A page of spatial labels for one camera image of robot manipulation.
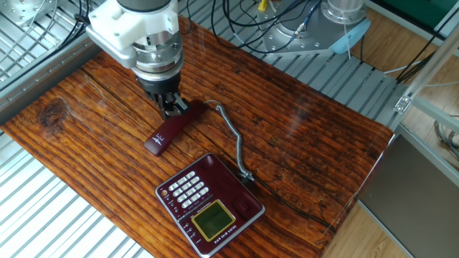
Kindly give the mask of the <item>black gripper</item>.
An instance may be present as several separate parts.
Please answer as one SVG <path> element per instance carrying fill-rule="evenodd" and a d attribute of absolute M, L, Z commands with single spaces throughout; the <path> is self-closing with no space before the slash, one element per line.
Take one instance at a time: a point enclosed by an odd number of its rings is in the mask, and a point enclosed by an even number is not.
<path fill-rule="evenodd" d="M 164 120 L 169 119 L 168 111 L 171 110 L 171 105 L 173 105 L 171 115 L 183 115 L 187 112 L 189 102 L 182 98 L 179 92 L 180 70 L 146 72 L 135 68 L 135 75 L 147 97 L 156 102 Z"/>

